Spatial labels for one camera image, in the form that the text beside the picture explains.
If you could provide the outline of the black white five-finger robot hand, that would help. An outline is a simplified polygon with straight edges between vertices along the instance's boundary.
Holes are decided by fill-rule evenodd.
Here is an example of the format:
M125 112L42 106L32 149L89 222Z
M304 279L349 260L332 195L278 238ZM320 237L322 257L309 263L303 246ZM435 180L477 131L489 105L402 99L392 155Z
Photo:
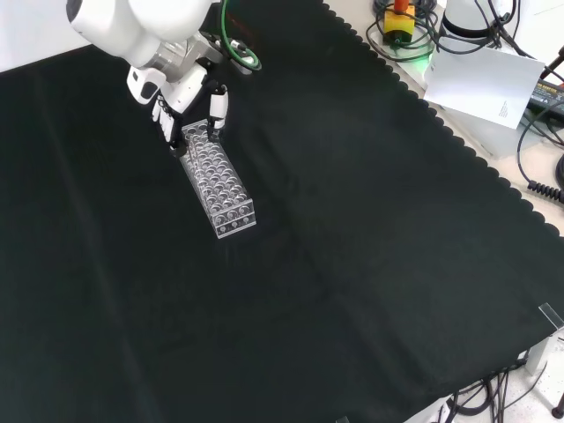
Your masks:
M219 40L208 33L182 42L163 42L153 57L152 67L166 77L153 106L153 120L176 158L188 150L182 127L204 99L210 106L205 126L208 138L218 143L223 137L229 94L225 85L212 78L223 58Z

